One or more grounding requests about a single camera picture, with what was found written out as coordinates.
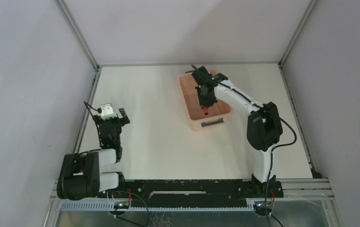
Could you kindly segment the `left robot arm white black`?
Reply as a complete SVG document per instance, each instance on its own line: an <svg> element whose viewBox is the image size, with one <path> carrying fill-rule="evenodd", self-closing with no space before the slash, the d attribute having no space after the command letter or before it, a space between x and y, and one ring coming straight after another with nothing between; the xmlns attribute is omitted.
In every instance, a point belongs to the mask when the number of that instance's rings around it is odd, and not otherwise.
<svg viewBox="0 0 360 227"><path fill-rule="evenodd" d="M77 201L96 197L106 190L122 197L127 192L121 172L103 172L101 168L121 161L123 148L120 135L130 119L125 109L120 108L121 116L118 116L110 105L101 106L99 112L92 116L99 148L64 156L57 183L60 199Z"/></svg>

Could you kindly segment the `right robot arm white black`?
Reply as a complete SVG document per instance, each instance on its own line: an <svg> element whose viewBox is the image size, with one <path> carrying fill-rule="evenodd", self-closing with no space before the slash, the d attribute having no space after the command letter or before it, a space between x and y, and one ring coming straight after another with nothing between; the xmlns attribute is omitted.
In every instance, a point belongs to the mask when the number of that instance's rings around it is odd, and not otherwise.
<svg viewBox="0 0 360 227"><path fill-rule="evenodd" d="M240 180L235 185L237 194L247 198L264 198L269 203L277 197L282 198L283 187L273 172L274 151L296 143L296 131L280 117L275 103L263 103L252 98L221 73L212 74L204 66L193 65L192 68L190 73L197 84L199 106L205 115L210 107L222 100L247 118L246 138L255 149L255 163L251 179ZM294 139L280 144L283 124L291 130Z"/></svg>

